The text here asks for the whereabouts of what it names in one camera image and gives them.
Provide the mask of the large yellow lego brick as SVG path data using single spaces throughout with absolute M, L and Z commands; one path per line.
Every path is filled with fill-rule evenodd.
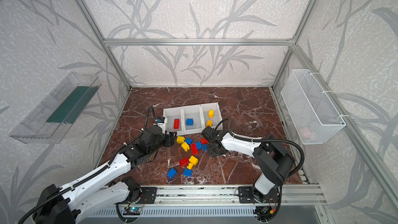
M 209 112 L 208 112 L 208 117 L 209 117 L 209 118 L 214 118 L 214 113 L 215 113 L 214 110 L 209 110 Z

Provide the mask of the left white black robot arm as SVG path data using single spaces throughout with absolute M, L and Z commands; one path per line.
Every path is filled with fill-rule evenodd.
M 36 224 L 77 224 L 109 204 L 138 198 L 139 186 L 128 177 L 106 190 L 101 188 L 115 178 L 133 170 L 161 147 L 173 146 L 177 134 L 163 131 L 158 125 L 143 129 L 141 134 L 117 150 L 111 159 L 61 187 L 45 188 L 36 204 L 19 223 L 31 218 Z

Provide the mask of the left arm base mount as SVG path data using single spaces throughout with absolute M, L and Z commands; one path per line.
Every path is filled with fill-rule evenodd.
M 157 187 L 142 187 L 129 194 L 126 200 L 120 204 L 154 204 L 157 194 Z

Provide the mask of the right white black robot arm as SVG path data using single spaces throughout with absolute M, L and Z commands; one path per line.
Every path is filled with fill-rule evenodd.
M 265 197 L 272 189 L 281 187 L 305 161 L 302 147 L 293 141 L 275 139 L 273 136 L 249 138 L 230 130 L 218 131 L 212 127 L 206 127 L 201 135 L 209 142 L 208 151 L 211 157 L 236 151 L 255 159 L 262 171 L 252 186 L 258 198 Z

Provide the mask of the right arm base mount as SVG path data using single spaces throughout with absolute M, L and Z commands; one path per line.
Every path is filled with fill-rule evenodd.
M 267 203 L 277 204 L 280 202 L 280 188 L 273 187 L 268 194 L 264 195 L 256 190 L 254 186 L 240 186 L 237 188 L 236 195 L 240 203 Z

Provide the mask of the long red lego brick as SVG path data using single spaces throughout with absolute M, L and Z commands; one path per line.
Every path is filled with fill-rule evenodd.
M 173 128 L 174 130 L 180 129 L 180 119 L 174 119 Z

